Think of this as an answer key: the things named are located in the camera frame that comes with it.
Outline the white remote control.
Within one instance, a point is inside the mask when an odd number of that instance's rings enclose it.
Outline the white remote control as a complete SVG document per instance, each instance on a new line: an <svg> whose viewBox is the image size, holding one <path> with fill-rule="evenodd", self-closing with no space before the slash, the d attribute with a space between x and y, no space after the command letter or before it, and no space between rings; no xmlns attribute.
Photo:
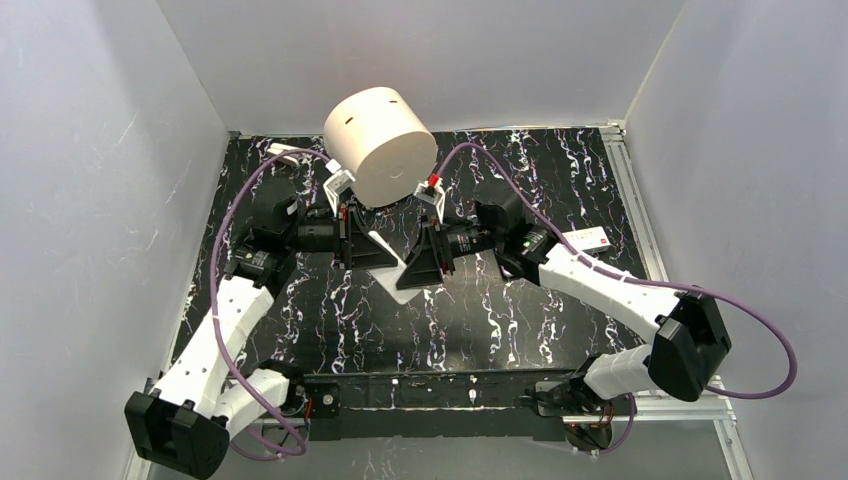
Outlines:
<svg viewBox="0 0 848 480"><path fill-rule="evenodd" d="M423 292L423 288L408 288L399 289L397 281L405 270L407 264L395 252L387 241L375 230L368 232L372 240L387 250L397 261L394 267L380 267L367 269L367 273L391 296L391 298L400 305L405 305L413 300L416 296Z"/></svg>

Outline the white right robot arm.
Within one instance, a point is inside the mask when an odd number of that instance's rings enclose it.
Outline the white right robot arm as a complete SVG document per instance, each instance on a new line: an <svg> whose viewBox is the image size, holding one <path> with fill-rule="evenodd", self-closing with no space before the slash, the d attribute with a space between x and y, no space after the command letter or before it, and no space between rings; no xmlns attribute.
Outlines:
<svg viewBox="0 0 848 480"><path fill-rule="evenodd" d="M532 224L514 194L478 197L472 220L424 216L420 227L396 289L440 284L456 258L491 250L511 277L574 297L643 340L617 354L592 355L568 379L537 388L530 397L541 406L590 411L624 394L656 389L694 402L731 349L713 298L644 286L620 271L612 277L594 272L550 230Z"/></svg>

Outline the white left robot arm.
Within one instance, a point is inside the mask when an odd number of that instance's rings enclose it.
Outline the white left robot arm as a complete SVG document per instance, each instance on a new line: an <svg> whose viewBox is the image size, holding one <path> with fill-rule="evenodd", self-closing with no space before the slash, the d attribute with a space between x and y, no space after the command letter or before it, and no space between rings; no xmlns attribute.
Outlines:
<svg viewBox="0 0 848 480"><path fill-rule="evenodd" d="M293 183L271 179L247 187L247 220L231 229L231 256L224 268L210 262L210 308L172 367L147 392L135 392L124 413L137 455L207 479L223 462L231 440L265 414L282 417L288 397L303 383L296 367L266 360L250 375L235 356L268 313L296 266L300 253L328 253L345 270L372 276L399 266L397 254L364 225L351 199L327 208L299 205Z"/></svg>

